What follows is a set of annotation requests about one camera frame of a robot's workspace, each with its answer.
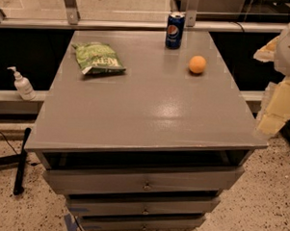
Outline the grey drawer cabinet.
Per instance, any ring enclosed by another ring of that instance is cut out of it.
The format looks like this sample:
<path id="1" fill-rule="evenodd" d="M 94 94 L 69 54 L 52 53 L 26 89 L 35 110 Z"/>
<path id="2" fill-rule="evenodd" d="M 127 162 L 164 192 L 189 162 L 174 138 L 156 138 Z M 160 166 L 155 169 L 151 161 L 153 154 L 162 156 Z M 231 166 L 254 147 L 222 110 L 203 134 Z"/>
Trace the grey drawer cabinet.
<path id="1" fill-rule="evenodd" d="M 80 31 L 104 42 L 126 70 L 85 76 L 68 51 L 26 144 L 47 170 L 239 167 L 265 142 L 210 36 L 188 32 L 170 50 L 162 32 Z M 202 73 L 189 61 L 201 55 Z M 71 194 L 66 199 L 219 197 L 224 190 Z"/>

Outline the orange fruit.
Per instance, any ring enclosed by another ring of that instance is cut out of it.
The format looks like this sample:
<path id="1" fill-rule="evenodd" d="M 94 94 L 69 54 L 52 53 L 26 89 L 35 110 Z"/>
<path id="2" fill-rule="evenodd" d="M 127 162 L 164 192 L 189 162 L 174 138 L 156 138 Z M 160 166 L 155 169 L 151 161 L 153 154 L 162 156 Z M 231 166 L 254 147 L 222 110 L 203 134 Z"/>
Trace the orange fruit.
<path id="1" fill-rule="evenodd" d="M 206 60 L 201 56 L 194 56 L 189 61 L 189 68 L 192 73 L 202 73 L 206 68 Z"/>

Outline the green chip bag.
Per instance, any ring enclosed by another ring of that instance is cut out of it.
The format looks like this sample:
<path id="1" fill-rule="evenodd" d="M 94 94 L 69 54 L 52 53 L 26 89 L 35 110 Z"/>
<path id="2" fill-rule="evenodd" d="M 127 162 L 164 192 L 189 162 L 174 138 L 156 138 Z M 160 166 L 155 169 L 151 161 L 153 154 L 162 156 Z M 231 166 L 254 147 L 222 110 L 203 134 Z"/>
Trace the green chip bag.
<path id="1" fill-rule="evenodd" d="M 83 42 L 72 43 L 72 46 L 76 61 L 84 75 L 121 73 L 126 70 L 116 51 L 108 43 Z"/>

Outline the blue Pepsi can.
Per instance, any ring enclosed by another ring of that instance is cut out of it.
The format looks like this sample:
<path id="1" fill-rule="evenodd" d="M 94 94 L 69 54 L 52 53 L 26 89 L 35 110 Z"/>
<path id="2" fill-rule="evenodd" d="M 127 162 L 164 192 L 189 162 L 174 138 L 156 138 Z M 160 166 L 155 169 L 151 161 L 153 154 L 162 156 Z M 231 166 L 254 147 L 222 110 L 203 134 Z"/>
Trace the blue Pepsi can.
<path id="1" fill-rule="evenodd" d="M 181 45 L 183 29 L 185 27 L 185 16 L 182 12 L 172 12 L 168 17 L 166 28 L 166 46 L 177 49 Z"/>

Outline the top grey drawer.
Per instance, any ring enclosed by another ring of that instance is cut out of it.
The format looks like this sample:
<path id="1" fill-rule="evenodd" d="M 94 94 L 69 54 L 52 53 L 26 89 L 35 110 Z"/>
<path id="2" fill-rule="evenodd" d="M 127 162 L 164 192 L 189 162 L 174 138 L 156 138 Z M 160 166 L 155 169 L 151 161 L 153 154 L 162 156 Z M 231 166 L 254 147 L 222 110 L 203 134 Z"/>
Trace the top grey drawer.
<path id="1" fill-rule="evenodd" d="M 244 173 L 239 167 L 168 169 L 47 170 L 43 177 L 55 193 L 115 194 L 228 190 Z"/>

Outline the grey drawer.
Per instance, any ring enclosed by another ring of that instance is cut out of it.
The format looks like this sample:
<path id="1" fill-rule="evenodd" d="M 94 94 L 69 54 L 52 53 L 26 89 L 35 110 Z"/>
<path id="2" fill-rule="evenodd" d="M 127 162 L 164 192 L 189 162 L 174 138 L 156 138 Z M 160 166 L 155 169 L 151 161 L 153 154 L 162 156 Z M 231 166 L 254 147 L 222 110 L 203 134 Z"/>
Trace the grey drawer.
<path id="1" fill-rule="evenodd" d="M 244 173 L 239 167 L 168 169 L 47 170 L 43 177 L 55 193 L 115 194 L 228 190 Z"/>
<path id="2" fill-rule="evenodd" d="M 67 199 L 68 210 L 76 216 L 146 216 L 169 214 L 205 214 L 211 212 L 220 203 L 218 197 L 145 197 L 130 199 Z"/>
<path id="3" fill-rule="evenodd" d="M 80 223 L 88 231 L 182 229 L 200 227 L 205 218 L 199 214 L 185 215 L 140 215 L 140 216 L 103 216 L 80 218 Z"/>

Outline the middle grey drawer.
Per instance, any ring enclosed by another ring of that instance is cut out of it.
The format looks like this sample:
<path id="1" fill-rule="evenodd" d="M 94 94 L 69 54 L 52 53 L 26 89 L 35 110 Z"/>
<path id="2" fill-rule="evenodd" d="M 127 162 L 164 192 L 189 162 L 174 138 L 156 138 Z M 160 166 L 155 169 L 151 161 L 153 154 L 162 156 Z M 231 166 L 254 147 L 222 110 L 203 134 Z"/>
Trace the middle grey drawer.
<path id="1" fill-rule="evenodd" d="M 67 199 L 68 210 L 76 216 L 146 216 L 169 214 L 205 214 L 211 212 L 220 203 L 218 197 L 145 197 L 130 199 Z"/>

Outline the white pump bottle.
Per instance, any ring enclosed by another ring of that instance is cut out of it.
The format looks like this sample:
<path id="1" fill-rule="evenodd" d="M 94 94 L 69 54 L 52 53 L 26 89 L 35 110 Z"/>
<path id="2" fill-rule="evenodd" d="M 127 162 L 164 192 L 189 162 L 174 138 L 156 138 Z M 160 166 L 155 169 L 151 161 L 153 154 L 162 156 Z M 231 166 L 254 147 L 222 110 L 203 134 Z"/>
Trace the white pump bottle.
<path id="1" fill-rule="evenodd" d="M 29 80 L 22 76 L 15 66 L 8 68 L 13 73 L 14 85 L 21 98 L 25 101 L 30 101 L 36 97 L 35 90 Z"/>

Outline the bottom grey drawer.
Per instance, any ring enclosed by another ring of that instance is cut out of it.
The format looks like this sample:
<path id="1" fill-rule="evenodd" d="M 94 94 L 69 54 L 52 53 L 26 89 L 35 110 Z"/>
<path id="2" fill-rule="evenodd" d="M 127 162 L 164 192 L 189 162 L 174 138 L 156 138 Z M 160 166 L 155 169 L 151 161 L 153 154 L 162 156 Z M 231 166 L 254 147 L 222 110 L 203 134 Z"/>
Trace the bottom grey drawer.
<path id="1" fill-rule="evenodd" d="M 205 218 L 199 214 L 185 215 L 140 215 L 140 216 L 103 216 L 80 218 L 80 223 L 88 231 L 182 229 L 200 227 Z"/>

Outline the black stand leg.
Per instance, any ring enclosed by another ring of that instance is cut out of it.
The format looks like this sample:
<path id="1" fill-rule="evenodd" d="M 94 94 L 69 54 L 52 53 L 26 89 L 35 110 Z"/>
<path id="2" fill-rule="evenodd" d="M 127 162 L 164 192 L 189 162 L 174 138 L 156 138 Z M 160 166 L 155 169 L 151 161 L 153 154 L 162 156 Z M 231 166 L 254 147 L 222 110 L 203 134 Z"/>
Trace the black stand leg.
<path id="1" fill-rule="evenodd" d="M 20 153 L 19 162 L 18 162 L 17 171 L 16 171 L 16 178 L 14 179 L 14 186 L 13 186 L 14 195 L 19 195 L 24 192 L 23 187 L 22 187 L 22 179 L 24 178 L 25 162 L 27 158 L 27 152 L 25 151 L 25 144 L 26 144 L 26 141 L 28 140 L 28 137 L 30 136 L 30 133 L 31 133 L 30 128 L 25 129 L 25 135 L 23 137 L 21 153 Z"/>

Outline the metal window rail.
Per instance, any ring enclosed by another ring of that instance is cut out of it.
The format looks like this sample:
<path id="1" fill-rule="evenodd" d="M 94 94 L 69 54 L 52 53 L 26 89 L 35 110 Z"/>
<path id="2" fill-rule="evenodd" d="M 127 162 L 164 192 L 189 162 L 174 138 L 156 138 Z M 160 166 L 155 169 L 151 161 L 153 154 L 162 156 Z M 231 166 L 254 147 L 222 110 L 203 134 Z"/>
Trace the metal window rail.
<path id="1" fill-rule="evenodd" d="M 268 33 L 279 34 L 287 27 L 286 23 L 269 22 L 224 22 L 224 21 L 197 21 L 188 31 L 224 32 L 224 33 Z M 69 29 L 69 30 L 114 30 L 114 31 L 164 31 L 167 24 L 164 22 L 137 22 L 115 20 L 84 20 L 76 24 L 70 24 L 66 19 L 26 19 L 26 18 L 3 18 L 0 28 L 25 28 L 25 29 Z"/>

